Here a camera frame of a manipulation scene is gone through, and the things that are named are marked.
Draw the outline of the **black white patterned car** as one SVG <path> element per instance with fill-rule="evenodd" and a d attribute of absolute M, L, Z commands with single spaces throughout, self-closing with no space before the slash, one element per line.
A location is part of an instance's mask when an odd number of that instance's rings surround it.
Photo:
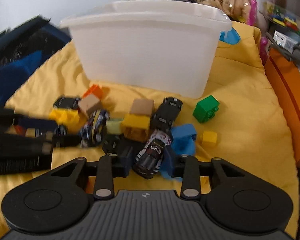
<path fill-rule="evenodd" d="M 136 155 L 133 170 L 145 179 L 152 179 L 160 170 L 164 150 L 172 142 L 168 133 L 156 129 Z"/>

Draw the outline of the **dark toy car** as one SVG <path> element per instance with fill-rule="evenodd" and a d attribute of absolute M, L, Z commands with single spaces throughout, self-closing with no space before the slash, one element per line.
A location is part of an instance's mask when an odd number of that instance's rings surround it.
<path fill-rule="evenodd" d="M 53 107 L 78 110 L 78 103 L 80 101 L 81 101 L 80 97 L 67 97 L 62 95 L 53 103 Z"/>

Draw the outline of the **small yellow brick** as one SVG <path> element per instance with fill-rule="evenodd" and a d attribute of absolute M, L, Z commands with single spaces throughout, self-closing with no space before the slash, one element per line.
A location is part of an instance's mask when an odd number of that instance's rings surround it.
<path fill-rule="evenodd" d="M 217 133 L 204 131 L 202 135 L 202 146 L 214 147 L 217 144 Z"/>

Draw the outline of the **orange box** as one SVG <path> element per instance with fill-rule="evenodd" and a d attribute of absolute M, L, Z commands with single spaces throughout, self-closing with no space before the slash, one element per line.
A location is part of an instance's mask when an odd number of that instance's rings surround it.
<path fill-rule="evenodd" d="M 264 69 L 291 130 L 294 158 L 300 168 L 300 72 L 274 48 L 269 52 Z"/>

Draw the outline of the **tan wooden cube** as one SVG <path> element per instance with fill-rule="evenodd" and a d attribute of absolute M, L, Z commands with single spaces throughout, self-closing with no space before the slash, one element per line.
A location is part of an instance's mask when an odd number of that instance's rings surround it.
<path fill-rule="evenodd" d="M 86 117 L 89 117 L 94 111 L 102 109 L 102 102 L 94 94 L 89 94 L 78 102 L 78 107 Z"/>
<path fill-rule="evenodd" d="M 154 100 L 134 99 L 129 114 L 152 116 L 154 112 Z"/>

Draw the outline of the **green brick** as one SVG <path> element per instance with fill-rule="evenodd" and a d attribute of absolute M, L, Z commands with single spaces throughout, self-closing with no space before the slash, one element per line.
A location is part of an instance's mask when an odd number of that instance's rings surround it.
<path fill-rule="evenodd" d="M 219 110 L 219 102 L 214 96 L 210 95 L 197 102 L 193 111 L 193 116 L 199 123 L 211 120 Z"/>

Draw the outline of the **white plastic bin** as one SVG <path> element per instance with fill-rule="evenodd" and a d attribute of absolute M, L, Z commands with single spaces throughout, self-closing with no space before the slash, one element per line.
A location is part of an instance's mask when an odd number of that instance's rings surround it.
<path fill-rule="evenodd" d="M 220 36 L 232 29 L 217 8 L 167 0 L 113 2 L 60 25 L 89 79 L 193 99 L 204 92 Z"/>

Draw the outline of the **dark blue bag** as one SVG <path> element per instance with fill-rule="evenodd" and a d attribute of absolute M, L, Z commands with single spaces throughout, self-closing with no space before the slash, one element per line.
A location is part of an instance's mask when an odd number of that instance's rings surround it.
<path fill-rule="evenodd" d="M 0 33 L 0 106 L 71 37 L 37 16 Z"/>

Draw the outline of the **orange brick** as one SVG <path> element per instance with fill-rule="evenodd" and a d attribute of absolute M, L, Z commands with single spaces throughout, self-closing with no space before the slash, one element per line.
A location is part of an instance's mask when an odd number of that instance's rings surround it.
<path fill-rule="evenodd" d="M 99 85 L 93 84 L 83 95 L 82 98 L 86 98 L 89 95 L 94 95 L 100 100 L 103 97 L 103 90 Z"/>

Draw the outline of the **snack bag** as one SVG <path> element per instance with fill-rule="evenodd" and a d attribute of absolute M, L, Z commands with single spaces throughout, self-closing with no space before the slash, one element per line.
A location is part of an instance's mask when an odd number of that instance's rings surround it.
<path fill-rule="evenodd" d="M 256 16 L 255 0 L 194 0 L 222 10 L 229 18 L 247 25 L 253 25 Z"/>

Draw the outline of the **yellow green cube toy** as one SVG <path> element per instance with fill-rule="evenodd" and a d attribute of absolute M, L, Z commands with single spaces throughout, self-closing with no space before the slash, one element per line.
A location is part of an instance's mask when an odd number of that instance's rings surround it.
<path fill-rule="evenodd" d="M 109 119 L 106 121 L 106 130 L 108 134 L 121 135 L 122 131 L 122 121 L 123 119 Z"/>

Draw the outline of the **small white carton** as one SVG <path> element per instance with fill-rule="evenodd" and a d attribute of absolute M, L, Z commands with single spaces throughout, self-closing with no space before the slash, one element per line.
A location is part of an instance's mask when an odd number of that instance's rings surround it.
<path fill-rule="evenodd" d="M 294 46 L 300 43 L 300 36 L 294 32 L 281 33 L 275 30 L 273 39 L 278 46 L 281 46 L 290 53 L 293 52 Z"/>

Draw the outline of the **large blue brick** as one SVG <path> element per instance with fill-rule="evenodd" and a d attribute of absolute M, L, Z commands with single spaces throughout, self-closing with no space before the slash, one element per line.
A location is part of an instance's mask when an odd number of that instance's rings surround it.
<path fill-rule="evenodd" d="M 176 154 L 195 155 L 197 132 L 193 124 L 184 124 L 170 130 L 172 142 L 170 144 Z"/>

